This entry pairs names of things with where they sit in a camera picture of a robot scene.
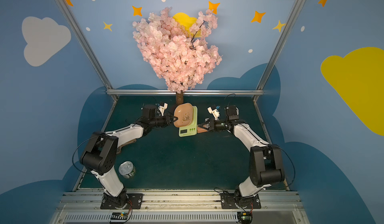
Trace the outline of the green electronic kitchen scale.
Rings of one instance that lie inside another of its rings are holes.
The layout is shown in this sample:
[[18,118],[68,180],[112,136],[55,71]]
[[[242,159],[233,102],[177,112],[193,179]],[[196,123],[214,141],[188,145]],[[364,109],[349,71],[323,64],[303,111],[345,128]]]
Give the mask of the green electronic kitchen scale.
[[198,121],[198,108],[193,106],[193,111],[185,113],[183,115],[183,120],[190,121],[188,125],[184,125],[179,127],[179,136],[180,137],[188,137],[194,136],[197,134],[197,121]]

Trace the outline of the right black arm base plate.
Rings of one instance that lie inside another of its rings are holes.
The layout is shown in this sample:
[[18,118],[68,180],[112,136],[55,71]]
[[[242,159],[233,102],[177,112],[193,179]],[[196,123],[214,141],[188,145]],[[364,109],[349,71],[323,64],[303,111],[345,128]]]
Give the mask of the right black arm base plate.
[[240,197],[235,193],[222,193],[221,197],[221,206],[222,209],[261,209],[261,200],[259,195],[251,197]]

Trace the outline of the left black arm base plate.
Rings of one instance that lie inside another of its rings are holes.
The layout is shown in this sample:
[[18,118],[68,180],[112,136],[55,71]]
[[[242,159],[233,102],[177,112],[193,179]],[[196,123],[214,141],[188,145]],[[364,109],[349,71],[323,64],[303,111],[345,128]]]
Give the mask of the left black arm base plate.
[[139,210],[142,206],[144,194],[122,193],[117,197],[103,194],[101,210]]

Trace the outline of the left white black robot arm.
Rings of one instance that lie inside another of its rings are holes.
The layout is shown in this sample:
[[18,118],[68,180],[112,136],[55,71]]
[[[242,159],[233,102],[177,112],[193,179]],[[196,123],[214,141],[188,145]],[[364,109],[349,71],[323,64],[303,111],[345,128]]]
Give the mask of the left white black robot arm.
[[153,128],[164,128],[179,118],[162,106],[145,105],[134,123],[110,132],[94,132],[80,157],[80,163],[96,177],[104,189],[102,210],[128,210],[134,207],[116,170],[116,155],[132,140],[146,136]]

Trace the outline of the pink square bowl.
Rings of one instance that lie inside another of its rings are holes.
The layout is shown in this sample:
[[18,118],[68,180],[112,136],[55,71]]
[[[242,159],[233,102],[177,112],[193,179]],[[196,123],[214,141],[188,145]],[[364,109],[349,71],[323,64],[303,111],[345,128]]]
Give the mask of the pink square bowl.
[[175,127],[184,127],[191,124],[193,120],[193,106],[190,103],[178,105],[174,111],[174,116],[178,119],[174,122]]

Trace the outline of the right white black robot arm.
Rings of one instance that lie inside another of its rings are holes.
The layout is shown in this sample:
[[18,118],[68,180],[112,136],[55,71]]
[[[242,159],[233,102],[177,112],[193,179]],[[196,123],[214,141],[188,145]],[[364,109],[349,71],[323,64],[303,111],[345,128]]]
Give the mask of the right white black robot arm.
[[208,112],[213,117],[206,118],[198,128],[206,132],[227,131],[238,138],[250,153],[249,176],[230,195],[238,207],[248,207],[248,202],[253,201],[260,191],[284,182],[282,148],[270,144],[254,132],[246,121],[240,119],[235,105],[225,108],[224,119],[220,119],[216,106],[208,107]]

